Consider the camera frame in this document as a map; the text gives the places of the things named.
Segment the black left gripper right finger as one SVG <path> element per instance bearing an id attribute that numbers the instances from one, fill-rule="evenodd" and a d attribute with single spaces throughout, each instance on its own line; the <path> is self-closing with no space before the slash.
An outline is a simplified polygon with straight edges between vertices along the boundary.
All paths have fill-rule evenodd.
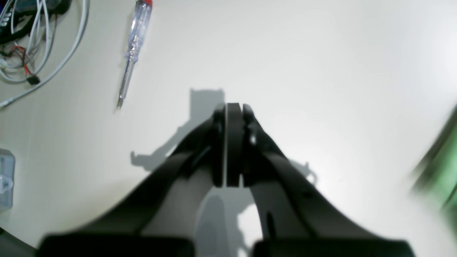
<path id="1" fill-rule="evenodd" d="M 243 180 L 261 221 L 252 257 L 413 257 L 408 242 L 367 231 L 335 208 L 263 130 L 252 108 L 227 104 L 227 185 Z"/>

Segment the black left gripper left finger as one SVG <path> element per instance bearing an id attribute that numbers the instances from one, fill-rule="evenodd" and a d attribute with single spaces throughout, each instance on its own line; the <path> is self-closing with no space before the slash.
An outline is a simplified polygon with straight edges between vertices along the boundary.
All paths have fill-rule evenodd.
<path id="1" fill-rule="evenodd" d="M 225 104 L 192 130 L 124 200 L 66 234 L 47 236 L 37 257 L 194 257 L 200 203 L 223 182 Z"/>

